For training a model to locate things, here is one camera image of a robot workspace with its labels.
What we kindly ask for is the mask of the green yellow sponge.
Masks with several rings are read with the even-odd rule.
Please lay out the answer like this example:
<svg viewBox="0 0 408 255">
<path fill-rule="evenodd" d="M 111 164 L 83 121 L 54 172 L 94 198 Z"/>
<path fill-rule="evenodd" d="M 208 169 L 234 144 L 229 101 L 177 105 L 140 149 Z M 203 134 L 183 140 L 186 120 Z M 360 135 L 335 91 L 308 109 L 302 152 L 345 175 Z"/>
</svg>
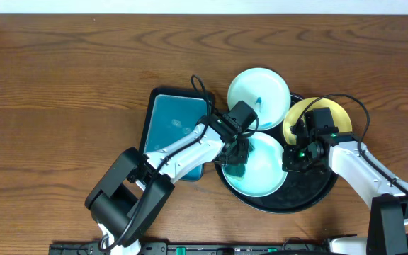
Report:
<svg viewBox="0 0 408 255">
<path fill-rule="evenodd" d="M 226 167 L 227 175 L 231 176 L 234 179 L 242 180 L 246 173 L 245 164 L 230 164 Z"/>
</svg>

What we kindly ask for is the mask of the light blue plate bottom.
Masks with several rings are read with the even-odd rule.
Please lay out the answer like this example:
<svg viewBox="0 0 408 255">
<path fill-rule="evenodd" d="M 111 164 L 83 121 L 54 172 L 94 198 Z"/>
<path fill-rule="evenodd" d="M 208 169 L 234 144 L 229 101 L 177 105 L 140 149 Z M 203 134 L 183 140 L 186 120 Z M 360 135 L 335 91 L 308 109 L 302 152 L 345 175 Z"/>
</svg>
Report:
<svg viewBox="0 0 408 255">
<path fill-rule="evenodd" d="M 249 197 L 263 197 L 276 192 L 285 182 L 287 172 L 282 170 L 284 148 L 270 135 L 255 132 L 250 138 L 250 151 L 246 173 L 242 180 L 227 175 L 226 167 L 222 172 L 229 186 L 236 192 Z"/>
</svg>

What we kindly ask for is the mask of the light blue plate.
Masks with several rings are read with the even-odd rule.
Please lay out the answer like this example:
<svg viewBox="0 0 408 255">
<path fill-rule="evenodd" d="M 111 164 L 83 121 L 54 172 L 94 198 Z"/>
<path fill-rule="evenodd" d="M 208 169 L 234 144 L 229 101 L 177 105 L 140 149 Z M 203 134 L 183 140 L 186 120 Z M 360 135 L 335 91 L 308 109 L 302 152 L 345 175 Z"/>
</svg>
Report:
<svg viewBox="0 0 408 255">
<path fill-rule="evenodd" d="M 238 74 L 227 92 L 231 110 L 244 101 L 259 118 L 258 130 L 270 130 L 279 125 L 290 108 L 291 94 L 285 80 L 267 68 L 251 68 Z"/>
<path fill-rule="evenodd" d="M 255 132 L 250 138 L 250 151 L 246 173 L 242 180 L 227 175 L 226 167 L 222 172 L 229 186 L 236 192 L 249 197 L 263 197 L 276 192 L 285 182 L 287 172 L 282 170 L 284 148 L 270 135 Z"/>
</svg>

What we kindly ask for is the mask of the yellow plate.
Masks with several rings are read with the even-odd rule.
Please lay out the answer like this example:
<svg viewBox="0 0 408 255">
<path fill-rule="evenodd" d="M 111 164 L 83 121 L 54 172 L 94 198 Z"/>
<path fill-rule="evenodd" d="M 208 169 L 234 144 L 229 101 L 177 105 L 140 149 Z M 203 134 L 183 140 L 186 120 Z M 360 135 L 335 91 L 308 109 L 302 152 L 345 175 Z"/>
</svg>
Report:
<svg viewBox="0 0 408 255">
<path fill-rule="evenodd" d="M 296 145 L 296 136 L 292 133 L 290 127 L 293 126 L 301 112 L 317 97 L 303 99 L 290 107 L 283 120 L 283 136 L 287 145 Z M 314 110 L 315 108 L 329 108 L 335 126 L 338 127 L 339 132 L 352 131 L 352 123 L 348 113 L 337 102 L 323 98 L 322 100 L 311 105 L 307 111 Z"/>
</svg>

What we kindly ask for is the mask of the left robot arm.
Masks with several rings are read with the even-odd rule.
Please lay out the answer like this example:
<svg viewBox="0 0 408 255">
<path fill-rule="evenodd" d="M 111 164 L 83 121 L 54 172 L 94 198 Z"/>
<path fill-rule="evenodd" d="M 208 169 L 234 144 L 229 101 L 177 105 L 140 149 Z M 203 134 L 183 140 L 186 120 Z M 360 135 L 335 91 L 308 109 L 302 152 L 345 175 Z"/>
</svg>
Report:
<svg viewBox="0 0 408 255">
<path fill-rule="evenodd" d="M 152 225 L 172 194 L 175 183 L 199 165 L 218 158 L 246 141 L 255 114 L 205 115 L 185 137 L 157 151 L 122 152 L 84 202 L 103 236 L 103 254 L 136 254 L 140 237 Z"/>
</svg>

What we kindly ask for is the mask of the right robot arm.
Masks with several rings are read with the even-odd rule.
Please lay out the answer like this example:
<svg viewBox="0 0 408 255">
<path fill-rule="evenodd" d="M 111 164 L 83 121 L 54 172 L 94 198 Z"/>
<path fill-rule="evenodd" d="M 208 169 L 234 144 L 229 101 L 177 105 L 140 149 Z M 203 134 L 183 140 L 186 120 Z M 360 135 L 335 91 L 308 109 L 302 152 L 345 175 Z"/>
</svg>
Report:
<svg viewBox="0 0 408 255">
<path fill-rule="evenodd" d="M 285 146 L 283 170 L 322 168 L 342 177 L 370 210 L 367 237 L 336 237 L 330 254 L 408 254 L 408 183 L 381 164 L 351 132 Z"/>
</svg>

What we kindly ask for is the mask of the rectangular tray with blue water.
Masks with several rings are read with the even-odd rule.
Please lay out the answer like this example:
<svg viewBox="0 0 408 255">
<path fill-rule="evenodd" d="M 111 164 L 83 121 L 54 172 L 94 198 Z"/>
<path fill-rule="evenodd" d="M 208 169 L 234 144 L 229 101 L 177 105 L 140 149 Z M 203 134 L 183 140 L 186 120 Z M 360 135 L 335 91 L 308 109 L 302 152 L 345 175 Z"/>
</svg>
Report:
<svg viewBox="0 0 408 255">
<path fill-rule="evenodd" d="M 206 107 L 206 100 L 194 91 L 156 88 L 151 92 L 139 151 L 158 167 L 164 156 L 193 144 L 161 168 L 172 183 L 199 180 L 204 163 L 211 162 L 222 150 L 220 135 L 199 123 L 207 115 Z"/>
</svg>

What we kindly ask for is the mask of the light blue plate top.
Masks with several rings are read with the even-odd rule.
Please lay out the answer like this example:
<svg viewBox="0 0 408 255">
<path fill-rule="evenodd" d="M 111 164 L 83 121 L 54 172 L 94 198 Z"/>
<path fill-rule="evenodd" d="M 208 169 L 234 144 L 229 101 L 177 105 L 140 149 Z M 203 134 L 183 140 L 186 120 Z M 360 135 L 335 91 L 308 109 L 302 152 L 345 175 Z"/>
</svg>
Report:
<svg viewBox="0 0 408 255">
<path fill-rule="evenodd" d="M 291 94 L 285 80 L 267 68 L 251 68 L 238 74 L 227 92 L 231 110 L 244 101 L 259 118 L 258 130 L 270 130 L 279 125 L 290 108 Z"/>
</svg>

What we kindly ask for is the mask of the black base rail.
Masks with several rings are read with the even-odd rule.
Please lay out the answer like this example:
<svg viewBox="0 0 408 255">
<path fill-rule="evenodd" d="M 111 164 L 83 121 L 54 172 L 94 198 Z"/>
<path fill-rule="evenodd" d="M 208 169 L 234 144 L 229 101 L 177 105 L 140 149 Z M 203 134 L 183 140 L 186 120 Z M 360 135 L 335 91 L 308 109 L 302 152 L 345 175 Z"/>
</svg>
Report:
<svg viewBox="0 0 408 255">
<path fill-rule="evenodd" d="M 102 254 L 96 242 L 84 244 L 51 244 L 49 255 Z M 329 254 L 327 248 L 314 244 L 282 245 L 229 245 L 229 244 L 167 244 L 151 242 L 141 244 L 139 255 L 256 255 L 256 254 Z"/>
</svg>

